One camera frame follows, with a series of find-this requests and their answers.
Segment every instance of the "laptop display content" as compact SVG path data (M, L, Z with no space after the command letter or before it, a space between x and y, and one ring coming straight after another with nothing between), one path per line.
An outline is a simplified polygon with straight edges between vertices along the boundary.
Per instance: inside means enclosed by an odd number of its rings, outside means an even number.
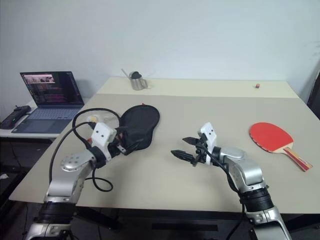
M12 133L61 133L84 105L72 72L21 72L20 74L37 109Z

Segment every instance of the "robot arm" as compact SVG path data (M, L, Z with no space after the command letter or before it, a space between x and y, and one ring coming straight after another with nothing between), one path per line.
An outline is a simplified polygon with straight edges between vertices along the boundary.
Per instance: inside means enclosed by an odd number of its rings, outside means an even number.
M233 190L238 193L240 202L246 208L245 214L253 224L253 228L249 231L251 239L291 240L279 210L274 206L268 193L268 186L259 165L240 149L216 147L217 136L209 122L200 129L198 135L200 139L193 137L183 139L195 145L198 154L196 158L181 150L173 150L172 154L191 162L193 166L197 163L219 166L232 176L231 181L237 188Z
M110 148L116 133L106 124L97 123L91 136L93 147L61 161L58 171L53 172L39 216L31 225L26 240L66 239L70 235L71 220L86 177L118 154Z

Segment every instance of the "wooden paddle handle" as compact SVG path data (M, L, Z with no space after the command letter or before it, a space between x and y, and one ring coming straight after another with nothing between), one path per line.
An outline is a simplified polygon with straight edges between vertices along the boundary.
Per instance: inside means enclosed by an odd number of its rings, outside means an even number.
M312 165L310 163L301 159L301 157L296 154L290 147L285 147L283 150L303 171L307 171L312 168Z

